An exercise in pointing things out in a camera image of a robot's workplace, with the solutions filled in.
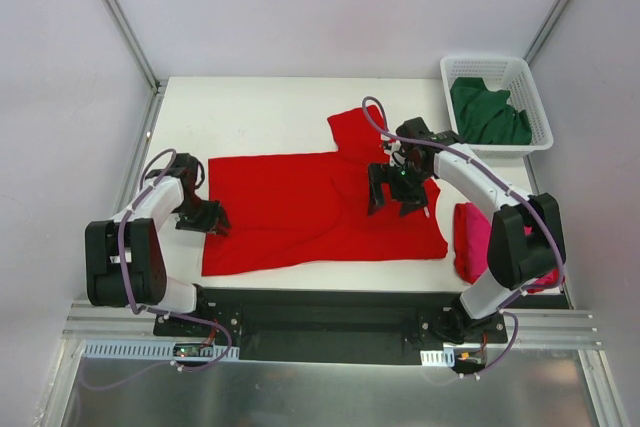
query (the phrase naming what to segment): white table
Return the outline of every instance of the white table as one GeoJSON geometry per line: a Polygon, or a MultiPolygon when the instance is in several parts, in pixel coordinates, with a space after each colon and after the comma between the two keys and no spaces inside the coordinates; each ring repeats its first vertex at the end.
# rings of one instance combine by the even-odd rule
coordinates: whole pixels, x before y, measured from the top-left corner
{"type": "MultiPolygon", "coordinates": [[[[195,155],[206,169],[212,157],[334,151],[327,117],[358,107],[366,95],[383,103],[392,131],[418,116],[435,132],[451,127],[440,80],[172,77],[147,159],[173,147],[195,155]]],[[[516,186],[531,189],[522,160],[489,165],[516,186]]],[[[469,284],[453,267],[453,208],[466,199],[447,183],[438,185],[438,223],[449,243],[441,260],[310,262],[203,277],[204,234],[175,230],[169,219],[159,233],[165,266],[172,277],[204,287],[460,292],[469,284]]],[[[207,182],[198,194],[208,198],[207,182]]]]}

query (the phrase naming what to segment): metal frame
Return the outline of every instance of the metal frame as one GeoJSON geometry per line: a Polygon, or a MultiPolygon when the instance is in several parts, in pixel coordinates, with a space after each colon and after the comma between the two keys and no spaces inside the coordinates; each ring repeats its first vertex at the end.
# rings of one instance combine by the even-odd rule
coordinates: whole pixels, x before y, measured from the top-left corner
{"type": "Polygon", "coordinates": [[[571,1],[572,0],[556,0],[554,2],[553,7],[551,7],[551,10],[549,11],[549,14],[547,14],[547,17],[540,26],[540,29],[536,33],[536,36],[533,38],[533,42],[531,42],[531,45],[527,49],[527,52],[524,54],[524,60],[529,65],[535,62],[536,58],[540,54],[540,51],[549,40],[551,33],[556,28],[556,25],[558,25],[558,21],[566,12],[567,7],[569,7],[571,1]]]}
{"type": "Polygon", "coordinates": [[[612,382],[613,377],[604,350],[581,350],[578,355],[600,427],[631,425],[618,390],[612,382]]]}
{"type": "MultiPolygon", "coordinates": [[[[572,0],[556,0],[524,55],[533,63],[550,38],[554,28],[572,0]]],[[[159,115],[166,81],[155,75],[118,0],[103,0],[105,8],[118,28],[138,68],[150,88],[151,100],[147,106],[136,147],[129,164],[127,177],[119,192],[116,209],[121,209],[135,191],[135,180],[146,157],[149,140],[159,115]]],[[[525,165],[533,191],[538,192],[533,166],[529,158],[525,165]]],[[[534,350],[575,350],[579,353],[585,382],[591,396],[595,414],[602,426],[629,425],[621,407],[618,393],[611,381],[603,341],[587,311],[551,309],[509,309],[520,319],[520,334],[516,348],[534,350]]],[[[52,368],[49,388],[45,391],[39,415],[33,425],[60,425],[69,402],[85,339],[129,339],[156,341],[153,336],[154,316],[136,317],[125,309],[94,309],[88,301],[77,301],[71,307],[59,346],[59,355],[52,368]]],[[[511,321],[506,323],[512,329],[511,321]]],[[[188,341],[187,338],[162,338],[188,341]]]]}
{"type": "Polygon", "coordinates": [[[153,72],[153,68],[149,63],[147,56],[142,50],[140,42],[138,42],[138,38],[131,28],[131,24],[129,24],[127,17],[124,15],[124,11],[122,10],[122,7],[120,7],[120,2],[118,2],[118,0],[103,0],[103,2],[118,31],[122,35],[122,40],[127,45],[129,52],[131,52],[131,55],[136,61],[140,72],[149,84],[149,87],[155,93],[160,82],[156,77],[156,74],[153,72]]]}
{"type": "MultiPolygon", "coordinates": [[[[516,348],[523,350],[599,351],[604,349],[594,316],[586,310],[565,309],[506,309],[518,316],[520,332],[516,348]]],[[[190,337],[155,337],[155,315],[133,315],[127,309],[93,307],[89,301],[76,301],[71,306],[63,339],[157,340],[193,342],[190,337]]],[[[507,332],[513,321],[506,322],[507,332]]],[[[504,345],[491,345],[504,348],[504,345]]]]}

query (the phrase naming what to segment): gray wall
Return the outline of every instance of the gray wall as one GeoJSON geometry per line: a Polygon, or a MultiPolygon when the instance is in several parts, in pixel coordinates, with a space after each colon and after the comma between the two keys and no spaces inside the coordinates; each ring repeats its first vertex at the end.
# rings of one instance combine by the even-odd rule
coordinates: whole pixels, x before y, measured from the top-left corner
{"type": "Polygon", "coordinates": [[[0,0],[0,423],[31,425],[149,92],[100,0],[0,0]]]}
{"type": "Polygon", "coordinates": [[[523,55],[554,2],[119,1],[162,78],[439,78],[446,54],[523,55]]]}
{"type": "Polygon", "coordinates": [[[555,145],[534,157],[561,204],[570,293],[591,308],[640,425],[639,0],[575,0],[533,67],[555,145]]]}

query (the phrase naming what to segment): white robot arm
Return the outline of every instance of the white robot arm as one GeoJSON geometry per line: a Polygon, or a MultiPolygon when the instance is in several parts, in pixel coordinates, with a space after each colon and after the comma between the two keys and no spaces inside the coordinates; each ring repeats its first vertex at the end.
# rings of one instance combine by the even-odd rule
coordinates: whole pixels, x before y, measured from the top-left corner
{"type": "Polygon", "coordinates": [[[137,197],[109,220],[91,222],[85,230],[87,294],[93,305],[129,304],[118,233],[122,227],[131,293],[137,302],[162,311],[191,313],[198,309],[198,288],[167,276],[157,231],[172,213],[177,229],[226,235],[231,227],[218,201],[195,193],[198,160],[177,154],[163,172],[152,170],[137,197]]]}
{"type": "Polygon", "coordinates": [[[440,322],[430,327],[442,340],[462,343],[466,329],[490,320],[528,284],[558,267],[556,254],[564,263],[558,204],[549,194],[532,195],[501,179],[454,132],[434,134],[422,118],[415,118],[404,122],[396,133],[391,134],[399,140],[391,165],[369,165],[369,215],[385,204],[382,184],[389,184],[391,199],[402,204],[400,215],[423,209],[428,202],[424,181],[435,176],[458,189],[491,222],[489,268],[462,292],[440,322]],[[529,208],[521,204],[523,200],[529,208]],[[548,242],[531,208],[555,245],[548,242]],[[531,233],[526,234],[525,227],[530,227],[531,233]]]}

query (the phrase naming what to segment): plastic laundry basket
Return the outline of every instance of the plastic laundry basket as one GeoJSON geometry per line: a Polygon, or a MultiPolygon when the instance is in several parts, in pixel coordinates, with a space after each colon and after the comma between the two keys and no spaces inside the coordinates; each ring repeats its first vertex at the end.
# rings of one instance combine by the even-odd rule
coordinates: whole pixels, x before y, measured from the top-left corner
{"type": "Polygon", "coordinates": [[[509,90],[509,103],[516,110],[527,112],[531,124],[531,145],[469,144],[478,157],[516,159],[536,150],[546,150],[553,145],[549,121],[544,113],[531,70],[524,60],[518,57],[452,55],[440,61],[440,70],[451,128],[455,132],[458,132],[458,125],[451,102],[451,86],[458,77],[482,77],[489,90],[509,90]]]}

